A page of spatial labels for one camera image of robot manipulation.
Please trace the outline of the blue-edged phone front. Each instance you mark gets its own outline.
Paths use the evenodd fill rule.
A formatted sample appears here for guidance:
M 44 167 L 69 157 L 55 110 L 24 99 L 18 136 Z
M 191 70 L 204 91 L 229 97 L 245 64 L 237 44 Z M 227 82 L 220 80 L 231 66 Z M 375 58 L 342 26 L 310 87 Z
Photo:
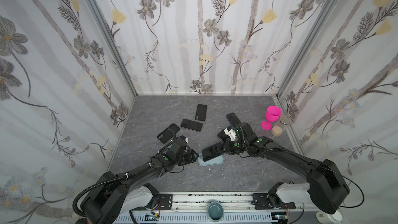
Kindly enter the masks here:
M 204 162 L 210 161 L 216 157 L 219 157 L 224 154 L 223 151 L 223 142 L 218 142 L 212 146 L 209 146 L 202 150 L 202 158 Z

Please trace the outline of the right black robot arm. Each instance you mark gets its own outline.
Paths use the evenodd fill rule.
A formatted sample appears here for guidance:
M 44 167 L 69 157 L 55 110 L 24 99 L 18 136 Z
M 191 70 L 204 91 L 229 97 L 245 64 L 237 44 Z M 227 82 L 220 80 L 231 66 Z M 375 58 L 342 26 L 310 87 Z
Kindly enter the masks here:
M 270 191 L 283 203 L 310 203 L 327 214 L 334 214 L 350 193 L 348 177 L 341 174 L 336 164 L 300 155 L 265 136 L 258 137 L 247 123 L 229 126 L 220 132 L 224 141 L 222 150 L 230 155 L 247 152 L 251 158 L 273 161 L 305 179 L 296 188 L 277 183 Z

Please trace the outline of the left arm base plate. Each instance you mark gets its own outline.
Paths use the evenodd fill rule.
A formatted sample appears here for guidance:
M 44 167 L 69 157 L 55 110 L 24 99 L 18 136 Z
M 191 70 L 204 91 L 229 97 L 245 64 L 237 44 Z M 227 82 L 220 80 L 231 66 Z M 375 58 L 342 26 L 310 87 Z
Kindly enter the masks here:
M 173 204 L 172 194 L 159 194 L 152 197 L 150 201 L 151 210 L 170 211 Z

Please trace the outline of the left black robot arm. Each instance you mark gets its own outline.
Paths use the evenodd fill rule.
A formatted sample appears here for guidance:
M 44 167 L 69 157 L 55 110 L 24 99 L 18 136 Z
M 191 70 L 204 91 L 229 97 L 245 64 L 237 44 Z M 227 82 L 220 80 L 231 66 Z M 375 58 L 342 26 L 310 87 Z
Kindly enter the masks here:
M 93 224 L 112 224 L 122 210 L 127 195 L 145 182 L 172 173 L 175 166 L 194 163 L 199 154 L 191 149 L 184 136 L 149 158 L 149 162 L 125 173 L 104 173 L 96 184 L 84 189 L 73 200 L 73 211 Z

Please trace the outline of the light blue case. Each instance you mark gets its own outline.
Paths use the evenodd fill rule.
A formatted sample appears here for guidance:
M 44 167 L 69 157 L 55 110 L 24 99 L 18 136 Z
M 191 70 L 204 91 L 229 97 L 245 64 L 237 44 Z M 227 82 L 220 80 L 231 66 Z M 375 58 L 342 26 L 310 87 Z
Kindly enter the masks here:
M 213 165 L 218 165 L 218 164 L 223 164 L 224 163 L 224 155 L 218 156 L 216 158 L 210 159 L 208 161 L 203 160 L 203 154 L 199 154 L 198 158 L 198 164 L 200 167 L 207 167 L 207 166 L 213 166 Z

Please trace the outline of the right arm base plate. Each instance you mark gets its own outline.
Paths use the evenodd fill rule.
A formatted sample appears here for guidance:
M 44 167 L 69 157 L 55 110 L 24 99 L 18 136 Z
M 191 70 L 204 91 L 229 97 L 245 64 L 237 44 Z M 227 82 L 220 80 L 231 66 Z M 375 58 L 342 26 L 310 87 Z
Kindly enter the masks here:
M 253 200 L 251 202 L 252 205 L 255 206 L 256 210 L 264 210 L 264 209 L 296 209 L 296 206 L 293 202 L 284 203 L 282 202 L 278 196 L 273 194 L 252 194 Z

